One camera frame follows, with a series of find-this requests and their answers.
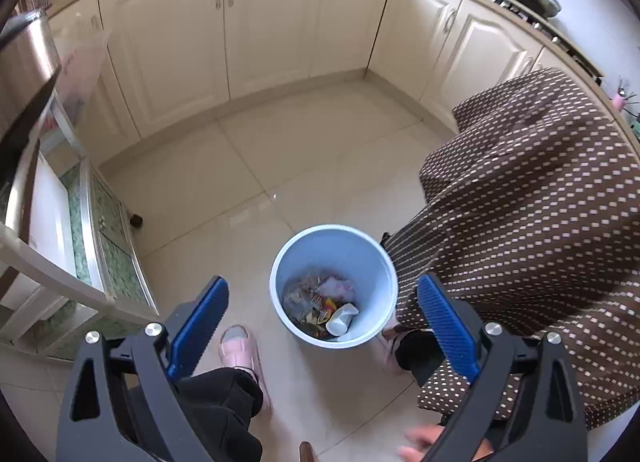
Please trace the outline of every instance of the human hand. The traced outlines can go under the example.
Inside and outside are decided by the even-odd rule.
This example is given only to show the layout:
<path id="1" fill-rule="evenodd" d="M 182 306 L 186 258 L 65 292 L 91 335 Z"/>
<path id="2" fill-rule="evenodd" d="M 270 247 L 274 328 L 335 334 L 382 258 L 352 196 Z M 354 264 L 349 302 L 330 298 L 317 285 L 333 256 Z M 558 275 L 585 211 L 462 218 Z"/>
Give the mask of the human hand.
<path id="1" fill-rule="evenodd" d="M 419 428 L 410 429 L 404 434 L 404 436 L 407 437 L 408 440 L 414 442 L 419 449 L 401 446 L 398 448 L 398 455 L 404 462 L 420 462 L 429 447 L 435 444 L 443 431 L 444 427 L 436 424 L 427 424 L 420 426 Z M 491 443 L 487 439 L 484 439 L 482 444 L 480 444 L 478 451 L 476 451 L 474 460 L 486 457 L 493 452 L 494 449 L 491 446 Z"/>

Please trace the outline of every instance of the cream cabinet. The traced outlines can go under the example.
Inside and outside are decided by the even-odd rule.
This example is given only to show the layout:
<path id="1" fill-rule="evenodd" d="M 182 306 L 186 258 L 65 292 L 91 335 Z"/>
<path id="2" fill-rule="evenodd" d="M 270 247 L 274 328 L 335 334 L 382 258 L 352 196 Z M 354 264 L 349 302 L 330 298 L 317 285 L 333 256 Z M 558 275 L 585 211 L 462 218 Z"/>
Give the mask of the cream cabinet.
<path id="1" fill-rule="evenodd" d="M 602 101 L 599 100 L 597 95 L 593 92 L 593 86 L 588 85 L 580 76 L 578 76 L 578 74 L 571 70 L 569 65 L 564 63 L 564 61 L 562 61 L 553 52 L 547 48 L 543 48 L 533 64 L 533 70 L 540 70 L 542 68 L 549 67 L 558 68 L 567 74 L 598 106 L 602 103 Z"/>
<path id="2" fill-rule="evenodd" d="M 99 0 L 140 135 L 228 101 L 223 0 Z"/>
<path id="3" fill-rule="evenodd" d="M 320 0 L 311 76 L 366 68 L 385 0 Z"/>
<path id="4" fill-rule="evenodd" d="M 54 38 L 102 28 L 98 0 L 75 2 L 51 18 L 49 25 Z M 94 93 L 79 114 L 76 134 L 96 166 L 140 140 L 108 54 Z"/>
<path id="5" fill-rule="evenodd" d="M 450 128 L 454 106 L 529 72 L 542 44 L 503 16 L 463 0 L 420 103 Z"/>
<path id="6" fill-rule="evenodd" d="M 419 100 L 462 0 L 387 0 L 369 67 Z"/>
<path id="7" fill-rule="evenodd" d="M 318 3 L 225 0 L 231 98 L 309 77 Z"/>

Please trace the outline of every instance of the brown polka dot clothing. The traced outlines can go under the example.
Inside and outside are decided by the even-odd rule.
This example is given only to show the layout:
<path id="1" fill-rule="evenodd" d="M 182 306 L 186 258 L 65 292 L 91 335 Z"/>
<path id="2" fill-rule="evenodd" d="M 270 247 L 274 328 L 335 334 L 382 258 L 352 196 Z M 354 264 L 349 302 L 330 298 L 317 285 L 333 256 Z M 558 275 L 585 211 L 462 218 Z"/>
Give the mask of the brown polka dot clothing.
<path id="1" fill-rule="evenodd" d="M 561 71 L 486 90 L 454 109 L 460 134 L 420 170 L 425 207 L 385 248 L 400 323 L 426 324 L 416 279 L 511 333 L 558 331 L 572 356 L 589 428 L 640 398 L 640 171 L 616 123 Z M 507 418 L 511 376 L 496 411 Z M 445 362 L 420 407 L 452 413 L 468 383 Z"/>

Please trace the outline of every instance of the floor tile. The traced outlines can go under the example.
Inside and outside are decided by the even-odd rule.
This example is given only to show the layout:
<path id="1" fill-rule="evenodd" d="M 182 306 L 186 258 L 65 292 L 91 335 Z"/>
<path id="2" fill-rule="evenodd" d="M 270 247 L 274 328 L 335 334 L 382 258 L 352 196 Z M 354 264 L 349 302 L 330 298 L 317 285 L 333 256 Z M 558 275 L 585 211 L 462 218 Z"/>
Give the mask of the floor tile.
<path id="1" fill-rule="evenodd" d="M 49 462 L 54 462 L 60 415 L 56 394 L 10 384 L 0 384 L 0 390 L 33 445 Z"/>
<path id="2" fill-rule="evenodd" d="M 442 144 L 421 122 L 326 162 L 268 191 L 295 231 L 334 222 L 379 239 L 424 205 L 418 172 Z"/>
<path id="3" fill-rule="evenodd" d="M 0 382 L 32 390 L 53 390 L 45 362 L 7 346 L 0 347 L 0 358 Z"/>
<path id="4" fill-rule="evenodd" d="M 398 462 L 396 448 L 406 445 L 404 432 L 421 424 L 437 424 L 440 414 L 417 407 L 420 388 L 412 383 L 362 428 L 322 453 L 319 462 Z"/>
<path id="5" fill-rule="evenodd" d="M 327 86 L 274 100 L 221 121 L 264 188 L 417 122 L 367 82 Z"/>
<path id="6" fill-rule="evenodd" d="M 268 293 L 271 264 L 291 237 L 266 195 L 259 196 L 178 238 L 143 261 L 156 301 L 166 314 L 220 274 L 230 285 L 230 305 L 196 374 L 218 368 L 217 344 L 235 323 L 255 333 L 273 402 L 269 418 L 252 431 L 264 445 L 263 462 L 295 460 L 303 440 L 326 449 L 351 434 L 410 384 L 408 376 L 380 370 L 377 340 L 347 351 L 308 346 L 278 320 Z"/>
<path id="7" fill-rule="evenodd" d="M 268 296 L 271 264 L 291 236 L 268 197 L 260 195 L 153 252 L 142 267 L 162 315 L 195 298 L 217 274 L 230 287 L 225 322 L 231 315 L 245 320 L 255 316 L 258 302 L 267 306 L 255 294 Z"/>
<path id="8" fill-rule="evenodd" d="M 145 220 L 134 234 L 140 256 L 261 191 L 215 122 L 145 153 L 108 181 Z"/>
<path id="9" fill-rule="evenodd" d="M 51 379 L 51 384 L 55 392 L 64 392 L 66 390 L 66 382 L 68 381 L 72 367 L 73 365 L 71 363 L 57 361 L 47 362 L 49 378 Z"/>

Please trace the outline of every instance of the blue gripper pad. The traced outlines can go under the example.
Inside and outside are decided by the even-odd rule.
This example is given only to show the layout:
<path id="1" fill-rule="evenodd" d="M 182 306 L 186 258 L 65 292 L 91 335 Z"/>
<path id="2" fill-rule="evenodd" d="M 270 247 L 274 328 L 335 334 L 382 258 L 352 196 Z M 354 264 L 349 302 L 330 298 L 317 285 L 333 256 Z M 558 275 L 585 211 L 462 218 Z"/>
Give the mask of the blue gripper pad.
<path id="1" fill-rule="evenodd" d="M 474 382 L 480 373 L 476 342 L 431 276 L 418 279 L 418 305 L 453 369 Z"/>
<path id="2" fill-rule="evenodd" d="M 229 305 L 229 287 L 224 278 L 215 276 L 195 302 L 182 304 L 193 310 L 171 342 L 167 375 L 172 381 L 189 377 L 216 331 Z"/>

